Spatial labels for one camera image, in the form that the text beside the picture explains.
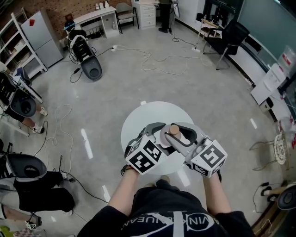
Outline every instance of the black office chair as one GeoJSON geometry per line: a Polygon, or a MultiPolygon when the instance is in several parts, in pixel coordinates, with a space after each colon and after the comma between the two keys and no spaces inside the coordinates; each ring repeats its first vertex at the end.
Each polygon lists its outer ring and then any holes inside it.
{"type": "Polygon", "coordinates": [[[211,28],[208,36],[205,38],[205,45],[203,48],[203,54],[216,54],[216,52],[221,55],[218,63],[216,64],[216,70],[228,69],[220,68],[219,63],[224,58],[225,55],[236,55],[237,49],[240,46],[241,42],[248,36],[250,31],[246,29],[242,24],[238,23],[235,20],[231,20],[230,23],[224,28],[211,28]],[[222,38],[209,37],[211,31],[222,31],[222,38]],[[207,43],[216,51],[214,53],[205,52],[205,47],[207,43]]]}

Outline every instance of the gray tiled floor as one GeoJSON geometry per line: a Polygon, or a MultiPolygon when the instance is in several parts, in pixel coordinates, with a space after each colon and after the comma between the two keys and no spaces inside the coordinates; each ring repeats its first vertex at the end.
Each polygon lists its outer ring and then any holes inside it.
{"type": "MultiPolygon", "coordinates": [[[[176,24],[173,30],[176,37],[195,43],[197,36],[182,25],[176,24]]],[[[193,52],[185,43],[174,43],[170,34],[163,34],[157,29],[144,31],[136,27],[127,27],[123,35],[112,39],[99,38],[90,41],[91,45],[101,53],[114,44],[128,48],[140,48],[162,59],[168,55],[201,57],[193,52]]],[[[140,102],[145,100],[166,101],[183,108],[195,124],[200,126],[210,137],[217,139],[228,152],[228,160],[222,167],[222,184],[229,197],[233,210],[242,210],[250,224],[259,217],[254,212],[252,197],[257,186],[263,182],[281,182],[283,177],[280,166],[275,163],[261,172],[252,168],[273,160],[269,151],[249,151],[256,141],[272,140],[274,126],[271,119],[263,114],[251,97],[244,78],[231,66],[229,70],[216,71],[207,67],[200,59],[188,62],[186,72],[181,76],[168,75],[160,71],[143,71],[142,53],[137,51],[108,51],[99,56],[104,75],[101,80],[92,83],[82,75],[81,79],[72,84],[69,77],[77,68],[71,62],[59,62],[47,73],[39,75],[33,87],[44,99],[49,115],[48,137],[55,132],[56,122],[54,111],[59,105],[71,104],[72,111],[64,119],[62,128],[74,138],[72,149],[71,173],[94,195],[103,197],[102,186],[105,185],[112,195],[121,179],[120,169],[125,164],[120,144],[121,128],[126,117],[140,102]],[[255,129],[250,122],[253,118],[257,124],[255,129]],[[85,129],[93,159],[89,159],[84,146],[81,129],[85,129]]],[[[150,59],[145,68],[159,67],[176,74],[185,69],[186,59],[169,58],[164,62],[150,59]]],[[[67,112],[67,107],[59,109],[58,119],[67,112]]],[[[43,122],[44,118],[35,116],[35,121],[43,122]]],[[[43,143],[44,135],[24,137],[1,125],[1,137],[5,143],[13,142],[15,152],[35,154],[43,143]]],[[[59,129],[56,139],[58,144],[47,143],[49,154],[49,170],[58,168],[60,155],[64,157],[62,168],[69,169],[69,149],[71,138],[59,129]]],[[[44,148],[37,155],[44,163],[47,156],[44,148]]],[[[172,184],[197,196],[205,204],[203,183],[199,174],[184,168],[190,185],[184,187],[177,173],[171,174],[172,184]]],[[[156,180],[158,177],[145,175],[139,180],[139,187],[156,180]]],[[[74,211],[85,220],[90,220],[105,204],[86,194],[78,183],[68,186],[76,201],[74,211]]],[[[13,207],[18,206],[15,193],[7,195],[3,202],[13,207]]],[[[255,197],[258,209],[263,210],[266,199],[255,197]]],[[[40,212],[43,227],[49,236],[65,237],[77,234],[84,225],[77,215],[64,217],[61,212],[40,212]]]]}

